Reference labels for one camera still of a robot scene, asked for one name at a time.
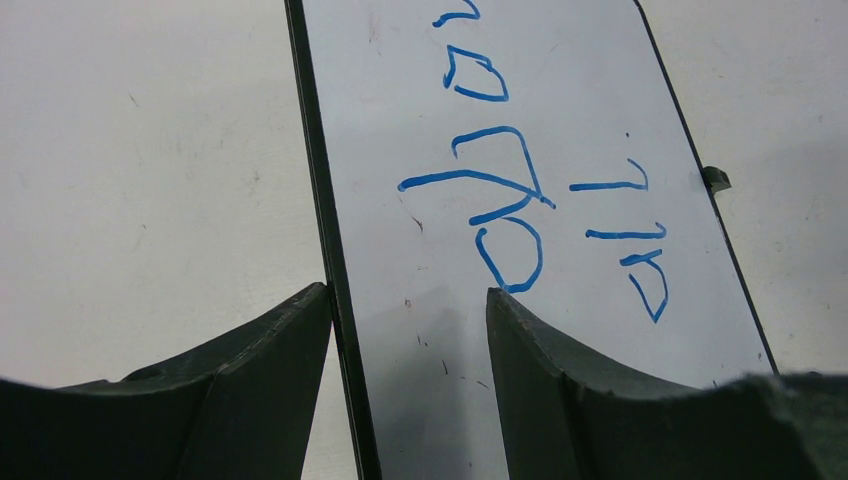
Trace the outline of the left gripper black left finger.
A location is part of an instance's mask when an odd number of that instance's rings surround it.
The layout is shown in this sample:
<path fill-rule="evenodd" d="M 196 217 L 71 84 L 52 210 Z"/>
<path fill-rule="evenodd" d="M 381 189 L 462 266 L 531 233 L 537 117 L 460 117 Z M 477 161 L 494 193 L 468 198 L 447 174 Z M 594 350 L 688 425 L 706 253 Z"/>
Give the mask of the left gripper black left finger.
<path fill-rule="evenodd" d="M 118 382 L 1 383 L 5 479 L 297 479 L 331 327 L 314 283 Z"/>

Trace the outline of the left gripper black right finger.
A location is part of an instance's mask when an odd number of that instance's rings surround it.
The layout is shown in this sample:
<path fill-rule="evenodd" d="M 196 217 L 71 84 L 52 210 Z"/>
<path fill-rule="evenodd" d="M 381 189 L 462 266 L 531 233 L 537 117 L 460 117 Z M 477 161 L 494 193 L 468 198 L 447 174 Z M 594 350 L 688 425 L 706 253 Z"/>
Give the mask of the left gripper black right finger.
<path fill-rule="evenodd" d="M 513 479 L 843 479 L 847 379 L 747 375 L 705 390 L 621 364 L 499 288 L 486 326 Z"/>

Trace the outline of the black framed whiteboard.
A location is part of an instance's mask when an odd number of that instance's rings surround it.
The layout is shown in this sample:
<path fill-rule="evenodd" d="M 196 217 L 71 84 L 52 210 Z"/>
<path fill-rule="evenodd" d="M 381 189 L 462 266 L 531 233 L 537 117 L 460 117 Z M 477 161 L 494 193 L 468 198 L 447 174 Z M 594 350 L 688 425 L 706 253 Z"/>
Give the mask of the black framed whiteboard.
<path fill-rule="evenodd" d="M 639 371 L 775 362 L 637 1 L 285 5 L 362 479 L 504 479 L 502 288 Z"/>

